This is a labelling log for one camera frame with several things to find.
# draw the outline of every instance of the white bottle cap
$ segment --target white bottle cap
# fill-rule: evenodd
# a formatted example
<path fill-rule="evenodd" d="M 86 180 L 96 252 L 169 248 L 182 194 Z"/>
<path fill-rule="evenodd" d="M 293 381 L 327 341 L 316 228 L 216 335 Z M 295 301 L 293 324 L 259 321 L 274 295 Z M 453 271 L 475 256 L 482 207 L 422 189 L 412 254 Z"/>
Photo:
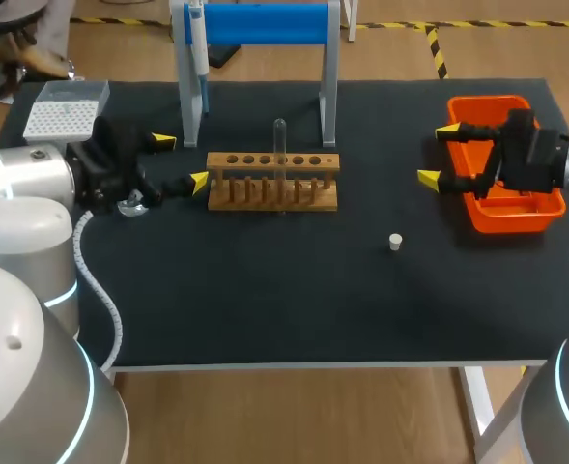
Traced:
<path fill-rule="evenodd" d="M 402 236 L 400 234 L 391 234 L 389 236 L 389 248 L 392 251 L 397 251 L 400 249 L 400 245 L 402 244 Z"/>

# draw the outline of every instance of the white pipette tip box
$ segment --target white pipette tip box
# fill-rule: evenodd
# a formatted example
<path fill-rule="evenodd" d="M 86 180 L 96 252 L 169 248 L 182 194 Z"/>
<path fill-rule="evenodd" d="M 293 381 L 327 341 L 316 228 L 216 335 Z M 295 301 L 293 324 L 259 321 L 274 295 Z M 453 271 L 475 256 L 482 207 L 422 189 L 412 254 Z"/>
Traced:
<path fill-rule="evenodd" d="M 68 143 L 91 137 L 109 95 L 107 82 L 46 83 L 31 108 L 24 139 L 29 145 L 51 143 L 65 153 Z"/>

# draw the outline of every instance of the table leg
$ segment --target table leg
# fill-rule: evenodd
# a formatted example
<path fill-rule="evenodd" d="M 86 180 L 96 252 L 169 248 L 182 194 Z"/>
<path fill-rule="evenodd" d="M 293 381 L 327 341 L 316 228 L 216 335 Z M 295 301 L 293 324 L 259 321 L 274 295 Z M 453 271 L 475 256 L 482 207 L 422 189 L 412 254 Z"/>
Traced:
<path fill-rule="evenodd" d="M 474 452 L 477 464 L 498 464 L 518 443 L 520 404 L 528 384 L 536 373 L 537 368 L 528 370 L 495 415 L 483 368 L 460 368 L 470 426 L 475 440 Z"/>

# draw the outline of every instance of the black table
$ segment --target black table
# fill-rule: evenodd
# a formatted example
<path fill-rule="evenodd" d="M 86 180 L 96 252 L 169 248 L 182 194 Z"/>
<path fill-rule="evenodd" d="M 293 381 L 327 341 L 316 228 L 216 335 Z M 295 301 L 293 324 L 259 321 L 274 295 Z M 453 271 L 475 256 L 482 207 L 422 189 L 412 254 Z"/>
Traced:
<path fill-rule="evenodd" d="M 0 147 L 21 144 L 38 92 L 18 94 Z M 290 152 L 323 151 L 318 84 L 211 92 L 198 149 L 143 159 L 155 181 L 204 170 L 208 151 L 271 151 L 277 117 Z M 209 212 L 203 193 L 93 219 L 82 247 L 124 321 L 117 366 L 545 360 L 569 333 L 569 205 L 543 234 L 480 236 L 461 198 L 416 180 L 450 164 L 433 139 L 447 100 L 475 94 L 522 95 L 543 126 L 566 129 L 543 80 L 341 82 L 337 213 Z M 183 139 L 176 84 L 113 83 L 105 113 Z M 80 340 L 102 361 L 111 324 L 79 288 Z"/>

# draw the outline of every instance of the orange plastic tray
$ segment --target orange plastic tray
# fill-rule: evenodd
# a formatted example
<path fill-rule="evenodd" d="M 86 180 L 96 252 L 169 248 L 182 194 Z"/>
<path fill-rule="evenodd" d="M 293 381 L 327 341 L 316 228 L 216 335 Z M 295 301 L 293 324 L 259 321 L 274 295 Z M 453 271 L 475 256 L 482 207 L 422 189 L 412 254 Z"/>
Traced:
<path fill-rule="evenodd" d="M 516 95 L 454 97 L 447 103 L 449 124 L 469 123 L 498 126 L 514 108 L 530 108 Z M 484 170 L 492 142 L 448 142 L 449 153 L 459 176 L 474 176 Z M 476 200 L 465 193 L 465 203 L 475 229 L 485 234 L 541 232 L 565 213 L 558 188 L 552 193 L 506 190 L 494 185 L 487 198 Z"/>

